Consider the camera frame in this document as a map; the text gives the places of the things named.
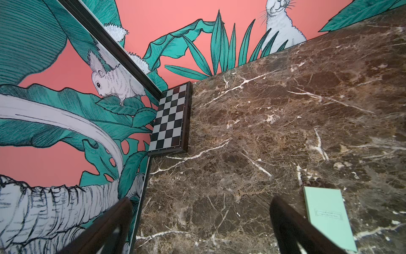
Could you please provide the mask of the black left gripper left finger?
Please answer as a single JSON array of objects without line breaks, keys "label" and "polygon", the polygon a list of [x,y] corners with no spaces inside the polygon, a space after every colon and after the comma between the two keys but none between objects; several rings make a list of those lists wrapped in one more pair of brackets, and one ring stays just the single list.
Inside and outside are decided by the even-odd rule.
[{"label": "black left gripper left finger", "polygon": [[132,220],[133,206],[129,198],[119,200],[60,254],[121,254]]}]

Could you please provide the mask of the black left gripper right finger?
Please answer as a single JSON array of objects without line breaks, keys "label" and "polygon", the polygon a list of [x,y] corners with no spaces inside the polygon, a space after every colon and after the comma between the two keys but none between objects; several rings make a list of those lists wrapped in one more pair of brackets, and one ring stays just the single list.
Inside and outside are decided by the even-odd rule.
[{"label": "black left gripper right finger", "polygon": [[345,254],[280,196],[273,197],[269,213],[280,253],[299,254],[302,246],[308,254]]}]

